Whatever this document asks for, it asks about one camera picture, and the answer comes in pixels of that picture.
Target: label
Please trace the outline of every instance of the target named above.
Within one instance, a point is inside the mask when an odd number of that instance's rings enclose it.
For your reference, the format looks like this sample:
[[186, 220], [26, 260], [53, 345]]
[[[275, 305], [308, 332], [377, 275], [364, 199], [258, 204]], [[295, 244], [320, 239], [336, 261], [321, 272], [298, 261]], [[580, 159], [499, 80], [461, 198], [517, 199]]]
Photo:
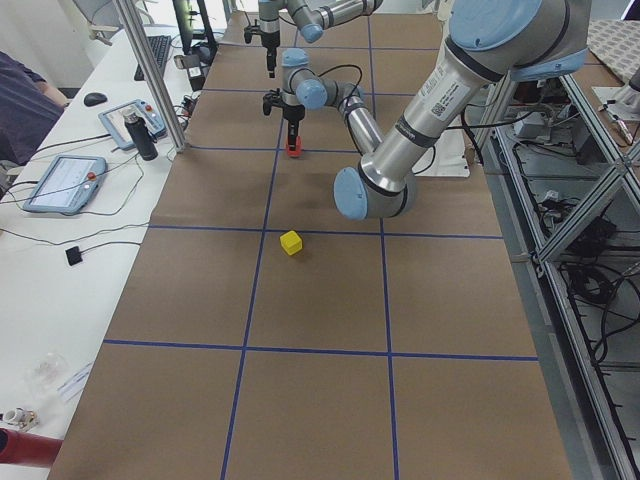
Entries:
[[438, 65], [420, 89], [419, 95], [427, 110], [438, 120], [445, 121], [458, 113], [458, 108], [471, 91], [460, 81], [447, 79], [447, 71]]
[[189, 78], [202, 76], [202, 70], [200, 70], [200, 67], [191, 67], [187, 72], [189, 74]]

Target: white wall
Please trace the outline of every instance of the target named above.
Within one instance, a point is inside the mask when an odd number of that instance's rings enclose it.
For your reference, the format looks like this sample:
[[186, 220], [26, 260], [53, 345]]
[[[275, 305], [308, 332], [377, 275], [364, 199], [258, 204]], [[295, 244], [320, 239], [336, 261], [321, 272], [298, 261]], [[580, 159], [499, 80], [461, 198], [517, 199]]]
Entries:
[[55, 0], [2, 0], [0, 50], [58, 87], [81, 87], [93, 67], [74, 27]]

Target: grid line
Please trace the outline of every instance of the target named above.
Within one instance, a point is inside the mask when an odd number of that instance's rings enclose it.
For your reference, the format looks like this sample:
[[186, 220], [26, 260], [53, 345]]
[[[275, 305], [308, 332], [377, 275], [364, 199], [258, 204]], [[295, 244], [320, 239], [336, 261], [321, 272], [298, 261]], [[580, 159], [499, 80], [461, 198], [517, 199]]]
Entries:
[[[296, 48], [297, 46], [297, 33], [296, 33], [296, 40], [293, 42], [293, 45], [281, 45], [281, 48]], [[253, 45], [253, 44], [249, 44], [249, 45], [245, 45], [242, 43], [221, 43], [220, 44], [221, 47], [240, 47], [240, 48], [263, 48], [262, 45]], [[324, 45], [305, 45], [304, 48], [313, 48], [313, 49], [319, 49], [319, 50], [375, 50], [375, 51], [405, 51], [405, 52], [437, 52], [440, 49], [439, 48], [421, 48], [421, 47], [341, 47], [341, 46], [333, 46], [333, 47], [329, 47], [329, 46], [324, 46]]]
[[[373, 118], [377, 117], [376, 111], [376, 84], [375, 73], [373, 68], [373, 42], [371, 39], [371, 17], [367, 17], [367, 36], [369, 39], [369, 68], [371, 74], [371, 106], [373, 109]], [[400, 461], [398, 452], [398, 428], [396, 415], [396, 391], [393, 375], [393, 342], [391, 337], [391, 313], [389, 308], [389, 279], [387, 275], [387, 251], [384, 239], [384, 220], [380, 219], [380, 260], [382, 265], [382, 286], [384, 296], [384, 317], [387, 334], [387, 371], [389, 372], [389, 413], [391, 420], [391, 449], [393, 455], [393, 477], [394, 480], [400, 480]]]
[[[277, 145], [279, 147], [280, 142], [282, 140], [282, 132], [284, 130], [284, 119], [280, 120], [280, 131], [278, 132], [278, 140], [277, 140]], [[253, 317], [253, 309], [255, 306], [255, 299], [256, 299], [256, 293], [258, 290], [258, 281], [259, 281], [259, 277], [260, 277], [260, 267], [262, 264], [262, 255], [264, 252], [264, 243], [267, 237], [267, 224], [269, 221], [269, 212], [271, 209], [271, 199], [273, 196], [273, 189], [274, 189], [274, 184], [275, 184], [275, 179], [276, 179], [276, 172], [278, 169], [278, 157], [280, 155], [280, 150], [279, 148], [276, 148], [276, 152], [274, 155], [274, 160], [273, 160], [273, 170], [271, 172], [271, 183], [269, 185], [269, 195], [267, 196], [267, 205], [265, 208], [265, 213], [264, 213], [264, 221], [262, 224], [262, 235], [260, 237], [260, 247], [258, 250], [258, 259], [256, 260], [256, 270], [254, 273], [254, 277], [253, 277], [253, 286], [251, 289], [251, 300], [249, 303], [249, 311], [247, 312], [247, 323], [245, 326], [245, 332], [244, 332], [244, 339], [242, 341], [242, 350], [241, 350], [241, 354], [240, 354], [240, 364], [238, 366], [238, 377], [236, 380], [236, 387], [234, 390], [234, 394], [233, 394], [233, 404], [231, 407], [231, 415], [229, 418], [229, 429], [227, 431], [227, 441], [225, 444], [225, 449], [224, 449], [224, 457], [222, 460], [222, 468], [220, 470], [220, 480], [225, 480], [226, 475], [227, 475], [227, 468], [229, 465], [229, 456], [231, 453], [231, 444], [233, 441], [233, 429], [235, 426], [235, 419], [236, 419], [236, 414], [238, 411], [238, 402], [240, 399], [240, 388], [242, 386], [242, 377], [244, 374], [244, 364], [245, 364], [245, 360], [246, 360], [246, 356], [247, 356], [247, 345], [249, 344], [249, 334], [251, 332], [251, 321], [252, 321], [252, 317]]]
[[[190, 145], [195, 150], [211, 150], [211, 151], [223, 151], [223, 152], [275, 152], [279, 150], [277, 148], [269, 147], [204, 147], [198, 145]], [[327, 150], [327, 149], [305, 149], [305, 152], [309, 153], [342, 153], [342, 154], [356, 154], [356, 150]]]
[[[220, 92], [220, 93], [264, 93], [265, 90], [257, 90], [253, 88], [203, 88], [203, 92]], [[371, 96], [370, 92], [364, 93], [365, 97]], [[376, 92], [376, 95], [383, 95], [387, 97], [413, 97], [415, 93], [380, 93]]]
[[[235, 233], [260, 233], [261, 228], [234, 228], [234, 227], [215, 227], [205, 225], [162, 225], [150, 224], [148, 228], [157, 230], [199, 230], [211, 232], [235, 232]], [[280, 228], [266, 228], [266, 233], [286, 233], [289, 230]], [[354, 232], [340, 230], [296, 230], [296, 232], [305, 235], [351, 235], [363, 237], [378, 237], [380, 232]], [[438, 238], [450, 240], [494, 240], [502, 241], [503, 237], [498, 235], [471, 235], [471, 234], [455, 234], [455, 233], [385, 233], [387, 237], [397, 238]]]
[[482, 361], [482, 362], [515, 362], [515, 363], [536, 363], [539, 361], [536, 356], [529, 355], [478, 355], [464, 353], [420, 353], [420, 352], [387, 352], [387, 351], [366, 351], [366, 350], [334, 350], [317, 348], [291, 348], [291, 347], [264, 347], [242, 345], [217, 345], [208, 343], [181, 343], [181, 342], [156, 342], [147, 340], [122, 340], [106, 338], [103, 340], [106, 345], [130, 346], [130, 347], [151, 347], [151, 348], [175, 348], [194, 350], [223, 350], [241, 352], [263, 352], [263, 353], [283, 353], [283, 354], [303, 354], [303, 355], [337, 355], [345, 357], [393, 357], [393, 358], [414, 358], [425, 360], [461, 360], [461, 361]]

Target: black cylinder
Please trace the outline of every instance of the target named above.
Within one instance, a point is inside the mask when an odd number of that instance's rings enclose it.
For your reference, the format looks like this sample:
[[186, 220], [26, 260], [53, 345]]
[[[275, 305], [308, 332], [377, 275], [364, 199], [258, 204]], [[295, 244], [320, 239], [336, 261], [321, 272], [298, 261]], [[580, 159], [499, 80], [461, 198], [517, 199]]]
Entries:
[[123, 112], [124, 126], [127, 128], [131, 140], [135, 144], [143, 160], [153, 160], [158, 156], [154, 139], [149, 133], [144, 119], [136, 115], [135, 110]]

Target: red object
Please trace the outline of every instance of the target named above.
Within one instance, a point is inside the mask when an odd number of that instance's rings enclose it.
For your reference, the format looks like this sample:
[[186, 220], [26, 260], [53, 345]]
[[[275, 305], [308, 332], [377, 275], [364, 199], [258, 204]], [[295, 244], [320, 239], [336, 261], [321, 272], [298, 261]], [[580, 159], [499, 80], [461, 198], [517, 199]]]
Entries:
[[49, 468], [61, 446], [56, 438], [0, 428], [0, 463]]
[[287, 155], [291, 158], [298, 158], [302, 155], [302, 139], [300, 135], [296, 137], [296, 148], [291, 148], [291, 145], [287, 144]]

